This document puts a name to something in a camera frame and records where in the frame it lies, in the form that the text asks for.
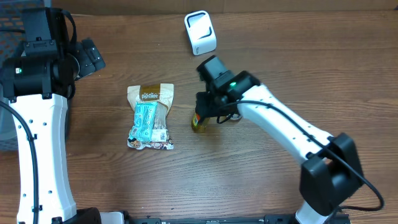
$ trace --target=wooden surface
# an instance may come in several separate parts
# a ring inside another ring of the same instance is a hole
[[[393,10],[397,0],[53,0],[75,14],[86,15],[144,15],[188,14],[206,10],[221,12],[297,12]]]
[[[195,134],[197,65],[217,54],[248,70],[304,119],[357,144],[366,177],[386,199],[381,212],[349,211],[354,223],[398,222],[398,14],[295,12],[215,14],[216,52],[194,57],[184,15],[76,17],[107,64],[76,83],[67,160],[78,208],[129,210],[134,217],[253,217],[293,213],[302,203],[300,168],[249,121],[211,124]],[[173,83],[167,117],[175,149],[126,146],[130,85]],[[0,223],[19,204],[16,152],[0,153]],[[375,206],[361,188],[346,204]]]

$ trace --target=blue packet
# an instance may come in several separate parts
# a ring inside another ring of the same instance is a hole
[[[150,142],[154,128],[157,102],[136,103],[134,112],[134,126],[129,133],[129,139],[140,142]]]

